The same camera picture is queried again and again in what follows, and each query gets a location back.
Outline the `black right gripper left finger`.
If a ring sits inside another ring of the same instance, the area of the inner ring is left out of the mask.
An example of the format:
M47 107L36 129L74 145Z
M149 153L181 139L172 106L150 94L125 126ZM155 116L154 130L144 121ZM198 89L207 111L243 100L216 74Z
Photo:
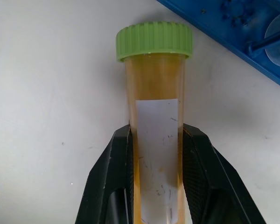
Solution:
M116 130L86 180L77 224L139 222L139 150L131 124Z

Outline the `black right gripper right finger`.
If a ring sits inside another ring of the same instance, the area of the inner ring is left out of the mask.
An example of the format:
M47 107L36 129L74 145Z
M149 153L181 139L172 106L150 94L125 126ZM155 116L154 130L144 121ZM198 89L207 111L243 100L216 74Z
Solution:
M184 124L183 185L194 224L264 224L236 169L200 129Z

